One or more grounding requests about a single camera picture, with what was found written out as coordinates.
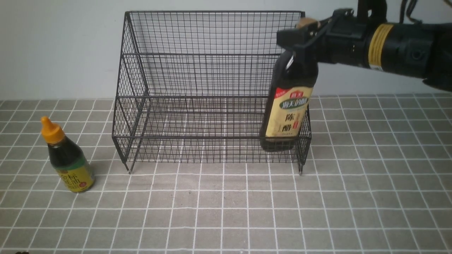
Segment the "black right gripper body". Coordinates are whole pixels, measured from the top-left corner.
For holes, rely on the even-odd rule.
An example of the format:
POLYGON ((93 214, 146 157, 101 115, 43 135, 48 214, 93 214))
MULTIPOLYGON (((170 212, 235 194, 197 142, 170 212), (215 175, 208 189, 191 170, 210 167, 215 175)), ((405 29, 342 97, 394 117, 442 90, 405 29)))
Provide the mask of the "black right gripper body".
POLYGON ((369 67, 368 36, 370 32, 367 9, 339 8, 325 20, 326 32, 318 46, 318 62, 369 67))

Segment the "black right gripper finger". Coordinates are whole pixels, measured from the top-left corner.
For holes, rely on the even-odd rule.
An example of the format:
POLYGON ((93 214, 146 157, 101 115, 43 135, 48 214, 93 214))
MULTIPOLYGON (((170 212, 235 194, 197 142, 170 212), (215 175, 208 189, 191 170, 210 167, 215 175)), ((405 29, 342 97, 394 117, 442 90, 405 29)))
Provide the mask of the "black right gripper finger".
POLYGON ((332 21, 299 21, 295 28, 277 31, 276 44, 294 53, 326 53, 326 31, 331 23, 332 21))

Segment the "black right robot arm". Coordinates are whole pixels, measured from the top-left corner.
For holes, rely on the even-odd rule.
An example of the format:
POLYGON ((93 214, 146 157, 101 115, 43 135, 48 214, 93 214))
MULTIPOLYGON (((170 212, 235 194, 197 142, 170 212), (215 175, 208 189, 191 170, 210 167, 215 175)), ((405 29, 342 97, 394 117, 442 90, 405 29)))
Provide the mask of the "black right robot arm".
POLYGON ((339 8, 331 17, 280 30, 276 43, 301 63, 343 64, 419 78, 451 92, 451 24, 413 19, 417 1, 404 0, 398 23, 386 19, 385 0, 360 0, 357 10, 339 8))

